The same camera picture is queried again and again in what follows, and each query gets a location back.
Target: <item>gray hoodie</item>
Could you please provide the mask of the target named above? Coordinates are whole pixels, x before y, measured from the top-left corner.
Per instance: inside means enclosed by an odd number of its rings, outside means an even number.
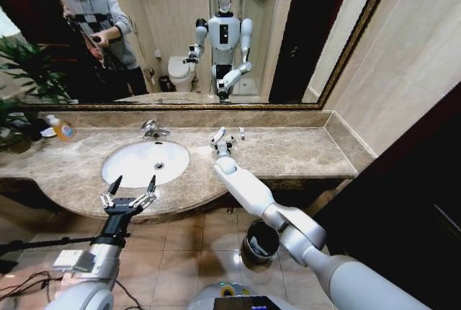
[[[101,27],[101,30],[109,29],[111,26],[118,27],[122,37],[110,41],[110,50],[125,64],[127,69],[138,67],[133,49],[125,37],[131,32],[131,23],[120,9],[117,0],[62,0],[62,2],[68,13],[79,17],[78,22],[81,31],[86,35],[92,35],[99,31],[95,30],[95,27]],[[101,18],[97,20],[95,15],[111,16],[113,25],[108,20],[101,21]]]

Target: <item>man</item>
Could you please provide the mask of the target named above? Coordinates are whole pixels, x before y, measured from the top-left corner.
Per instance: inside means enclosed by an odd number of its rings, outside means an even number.
[[[79,25],[86,47],[109,70],[107,90],[112,99],[147,94],[144,75],[125,36],[130,20],[117,0],[61,0],[65,14]]]

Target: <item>trash can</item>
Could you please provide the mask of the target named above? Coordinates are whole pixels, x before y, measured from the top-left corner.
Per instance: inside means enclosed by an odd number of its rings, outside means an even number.
[[[255,265],[263,265],[273,258],[279,247],[279,232],[264,221],[256,220],[243,238],[241,254]]]
[[[160,89],[162,92],[175,92],[176,91],[174,84],[171,83],[170,78],[168,76],[159,77],[158,84],[160,85]]]

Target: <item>robot chest panel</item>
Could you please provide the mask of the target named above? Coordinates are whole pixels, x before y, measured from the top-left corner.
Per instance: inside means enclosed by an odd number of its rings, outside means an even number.
[[[218,50],[234,49],[240,40],[240,20],[235,17],[213,17],[208,21],[211,46]]]

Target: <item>toilet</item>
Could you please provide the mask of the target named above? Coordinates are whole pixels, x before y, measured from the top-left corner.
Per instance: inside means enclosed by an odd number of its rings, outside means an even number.
[[[177,92],[190,92],[195,77],[195,63],[182,63],[185,56],[171,56],[168,60],[168,75]]]

